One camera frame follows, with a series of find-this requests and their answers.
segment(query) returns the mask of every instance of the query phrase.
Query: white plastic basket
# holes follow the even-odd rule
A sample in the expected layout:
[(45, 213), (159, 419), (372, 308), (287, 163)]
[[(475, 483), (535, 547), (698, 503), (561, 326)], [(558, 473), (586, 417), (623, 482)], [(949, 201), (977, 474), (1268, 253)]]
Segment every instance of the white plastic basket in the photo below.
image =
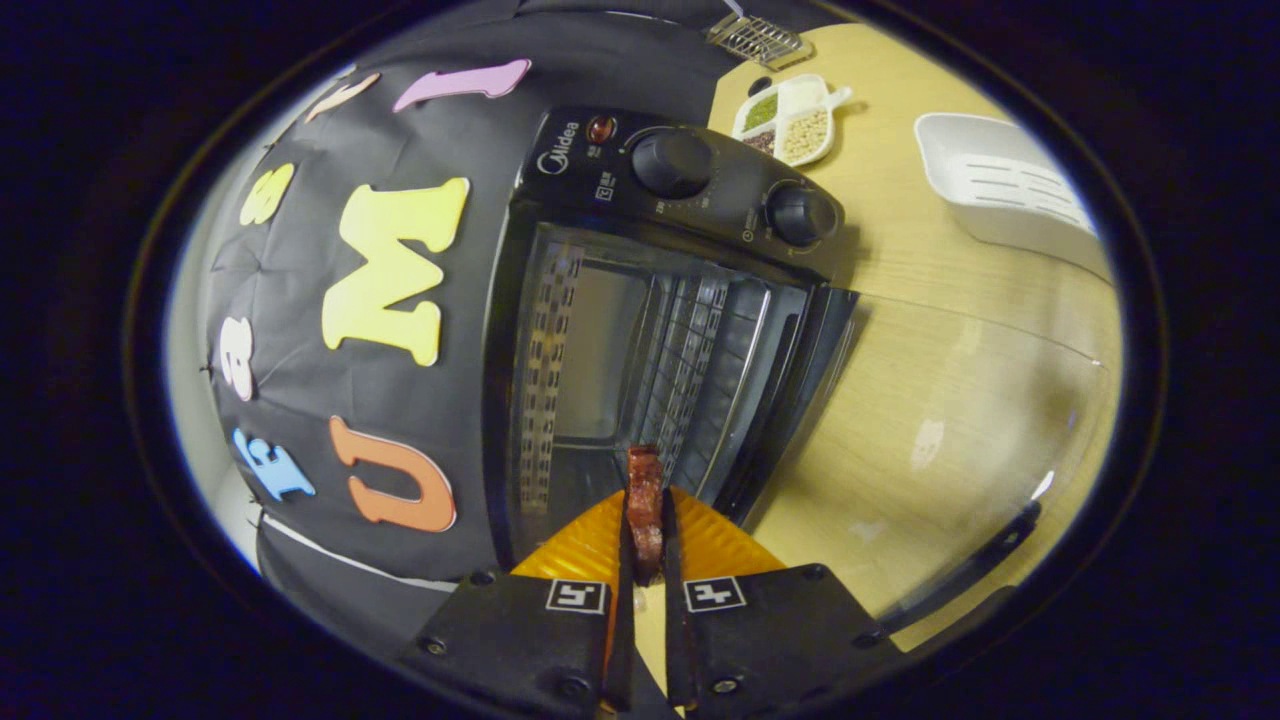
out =
[(1052, 255), (1111, 281), (1084, 205), (1048, 154), (1012, 123), (959, 113), (915, 120), (924, 174), (983, 242)]

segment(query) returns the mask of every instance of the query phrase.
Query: blue number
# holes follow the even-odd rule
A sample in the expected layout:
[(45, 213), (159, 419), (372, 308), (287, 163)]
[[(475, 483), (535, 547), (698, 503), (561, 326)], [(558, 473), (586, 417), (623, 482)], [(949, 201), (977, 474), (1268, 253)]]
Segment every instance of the blue number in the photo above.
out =
[(271, 497), (280, 500), (280, 496), (300, 489), (307, 495), (315, 495), (316, 488), (311, 487), (311, 482), (307, 480), (302, 470), (298, 469), (289, 454), (280, 446), (275, 446), (274, 451), (265, 439), (255, 439), (253, 442), (244, 442), (244, 433), (236, 428), (232, 433), (232, 441), (236, 443), (237, 450), (241, 451), (241, 456), (244, 457), (244, 462), (253, 470), (257, 479), (266, 488), (266, 492), (271, 493)]

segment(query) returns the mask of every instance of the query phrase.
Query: oven control panel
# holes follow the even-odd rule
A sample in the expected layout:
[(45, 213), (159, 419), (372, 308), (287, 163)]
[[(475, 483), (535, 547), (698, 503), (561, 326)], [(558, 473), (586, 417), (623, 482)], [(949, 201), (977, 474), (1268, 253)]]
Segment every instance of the oven control panel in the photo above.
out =
[(644, 113), (549, 111), (513, 197), (680, 227), (828, 279), (847, 258), (844, 209), (804, 174), (731, 137)]

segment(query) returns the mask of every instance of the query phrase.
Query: midea logo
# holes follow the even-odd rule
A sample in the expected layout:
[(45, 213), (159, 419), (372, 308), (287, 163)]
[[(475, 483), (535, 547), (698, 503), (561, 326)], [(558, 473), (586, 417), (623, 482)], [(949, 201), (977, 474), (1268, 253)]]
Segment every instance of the midea logo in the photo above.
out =
[(548, 176), (558, 176), (568, 169), (568, 149), (577, 135), (577, 123), (568, 123), (556, 137), (556, 147), (538, 156), (538, 169)]

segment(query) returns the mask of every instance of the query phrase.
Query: wooden table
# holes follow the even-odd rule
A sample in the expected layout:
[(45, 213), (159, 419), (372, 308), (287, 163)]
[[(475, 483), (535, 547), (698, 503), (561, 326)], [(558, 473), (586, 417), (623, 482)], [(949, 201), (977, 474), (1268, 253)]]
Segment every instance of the wooden table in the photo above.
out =
[[(924, 113), (1005, 118), (987, 97), (861, 24), (804, 35), (814, 58), (721, 78), (709, 127), (728, 133), (748, 87), (823, 76), (850, 86), (829, 155), (801, 168), (845, 206), (868, 322), (822, 421), (754, 537), (783, 562), (826, 562), (873, 615), (989, 539), (1038, 488), (1030, 538), (982, 583), (893, 635), (909, 650), (1016, 584), (1089, 495), (1111, 437), (1121, 369), (1116, 295), (1055, 258), (979, 242), (925, 179)], [(637, 644), (664, 685), (660, 588)]]

